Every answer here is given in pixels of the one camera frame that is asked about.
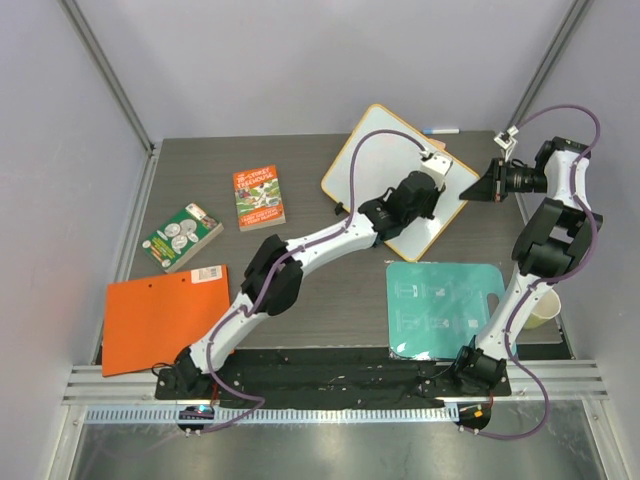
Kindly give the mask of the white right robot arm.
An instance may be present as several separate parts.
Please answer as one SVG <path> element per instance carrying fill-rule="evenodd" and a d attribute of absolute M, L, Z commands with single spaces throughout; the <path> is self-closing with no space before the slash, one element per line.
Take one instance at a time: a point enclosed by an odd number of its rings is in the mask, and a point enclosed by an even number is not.
<path fill-rule="evenodd" d="M 533 167 L 494 158 L 486 173 L 459 195 L 485 202 L 501 202 L 509 193 L 546 195 L 514 244 L 514 272 L 491 320 L 460 349 L 452 365 L 451 380 L 460 393 L 487 394 L 501 383 L 512 341 L 536 305 L 553 285 L 574 274 L 589 253 L 593 233 L 603 223 L 586 197 L 589 159 L 588 146 L 554 137 L 542 145 Z"/>

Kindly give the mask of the light green paper cup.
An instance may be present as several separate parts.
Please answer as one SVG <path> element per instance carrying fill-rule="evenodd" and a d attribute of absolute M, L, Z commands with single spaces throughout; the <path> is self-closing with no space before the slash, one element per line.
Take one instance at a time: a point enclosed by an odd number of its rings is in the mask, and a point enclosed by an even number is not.
<path fill-rule="evenodd" d="M 562 303 L 559 295 L 553 289 L 546 292 L 532 310 L 523 329 L 532 330 L 546 322 L 555 319 L 561 312 Z"/>

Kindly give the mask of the blue-capped whiteboard marker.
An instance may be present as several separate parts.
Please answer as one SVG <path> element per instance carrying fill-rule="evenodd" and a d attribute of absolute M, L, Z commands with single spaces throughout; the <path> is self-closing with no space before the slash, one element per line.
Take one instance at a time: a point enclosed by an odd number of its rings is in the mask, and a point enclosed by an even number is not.
<path fill-rule="evenodd" d="M 421 130 L 421 132 L 425 135 L 449 135 L 449 134 L 459 134 L 459 128 L 426 128 Z"/>

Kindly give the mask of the green paperback book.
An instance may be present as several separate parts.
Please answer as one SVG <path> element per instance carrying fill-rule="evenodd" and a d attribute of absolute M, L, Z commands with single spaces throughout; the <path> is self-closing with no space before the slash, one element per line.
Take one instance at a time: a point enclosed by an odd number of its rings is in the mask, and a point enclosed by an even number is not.
<path fill-rule="evenodd" d="M 174 273 L 224 230 L 223 224 L 197 203 L 189 203 L 140 244 L 165 273 Z"/>

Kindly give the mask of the yellow-framed whiteboard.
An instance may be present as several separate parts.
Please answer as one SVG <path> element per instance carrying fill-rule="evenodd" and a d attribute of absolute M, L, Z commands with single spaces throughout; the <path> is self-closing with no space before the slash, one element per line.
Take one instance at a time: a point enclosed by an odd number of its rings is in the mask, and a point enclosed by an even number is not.
<path fill-rule="evenodd" d="M 358 122 L 321 181 L 324 193 L 334 202 L 342 202 L 347 210 L 351 209 L 349 178 L 352 155 L 358 142 L 377 130 L 399 131 L 410 138 L 383 133 L 365 141 L 355 163 L 357 206 L 382 195 L 389 187 L 396 188 L 410 172 L 417 170 L 421 165 L 422 150 L 440 150 L 453 157 L 446 148 L 434 145 L 433 138 L 423 135 L 384 106 L 374 104 Z M 452 159 L 452 167 L 445 177 L 446 189 L 434 211 L 435 218 L 415 220 L 398 237 L 386 243 L 407 262 L 421 259 L 466 205 L 459 195 L 479 179 L 472 168 L 457 158 Z"/>

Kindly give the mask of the teal plastic cutting board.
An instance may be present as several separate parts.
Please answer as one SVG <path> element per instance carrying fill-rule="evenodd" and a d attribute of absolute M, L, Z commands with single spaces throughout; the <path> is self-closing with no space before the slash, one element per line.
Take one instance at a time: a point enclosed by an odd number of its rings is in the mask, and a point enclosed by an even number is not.
<path fill-rule="evenodd" d="M 491 264 L 394 262 L 386 269 L 389 347 L 401 360 L 453 360 L 505 292 Z"/>

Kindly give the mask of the orange folder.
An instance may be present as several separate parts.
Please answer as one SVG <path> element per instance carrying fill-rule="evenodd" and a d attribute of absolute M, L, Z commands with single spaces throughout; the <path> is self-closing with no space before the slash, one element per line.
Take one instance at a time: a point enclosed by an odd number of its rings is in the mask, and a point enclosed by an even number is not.
<path fill-rule="evenodd" d="M 170 364 L 230 306 L 228 269 L 215 265 L 107 286 L 102 375 Z"/>

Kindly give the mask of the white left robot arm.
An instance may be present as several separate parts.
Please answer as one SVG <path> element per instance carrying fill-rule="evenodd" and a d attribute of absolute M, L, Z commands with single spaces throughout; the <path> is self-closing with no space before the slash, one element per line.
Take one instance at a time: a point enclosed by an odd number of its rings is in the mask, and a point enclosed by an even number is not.
<path fill-rule="evenodd" d="M 432 220 L 445 176 L 413 171 L 398 187 L 364 202 L 334 225 L 298 239 L 265 239 L 245 270 L 241 291 L 225 314 L 197 342 L 184 348 L 161 382 L 179 397 L 200 399 L 213 385 L 213 373 L 262 321 L 297 301 L 304 278 L 347 254 L 398 237 L 416 219 Z"/>

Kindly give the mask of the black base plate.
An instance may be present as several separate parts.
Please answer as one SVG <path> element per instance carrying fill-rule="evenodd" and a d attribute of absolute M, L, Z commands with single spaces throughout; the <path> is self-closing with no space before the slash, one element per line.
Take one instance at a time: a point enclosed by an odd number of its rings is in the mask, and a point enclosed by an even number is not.
<path fill-rule="evenodd" d="M 152 367 L 158 400 L 217 400 L 224 408 L 343 410 L 437 408 L 447 397 L 486 396 L 454 382 L 447 363 L 393 359 L 387 348 L 237 349 L 217 376 L 251 395 L 239 398 L 191 365 Z"/>

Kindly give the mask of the orange treehouse book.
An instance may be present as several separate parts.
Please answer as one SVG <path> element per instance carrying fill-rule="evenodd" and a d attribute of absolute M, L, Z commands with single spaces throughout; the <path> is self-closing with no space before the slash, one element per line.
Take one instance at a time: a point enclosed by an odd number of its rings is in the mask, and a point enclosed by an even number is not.
<path fill-rule="evenodd" d="M 286 222 L 275 165 L 234 173 L 233 187 L 240 231 L 247 232 Z"/>

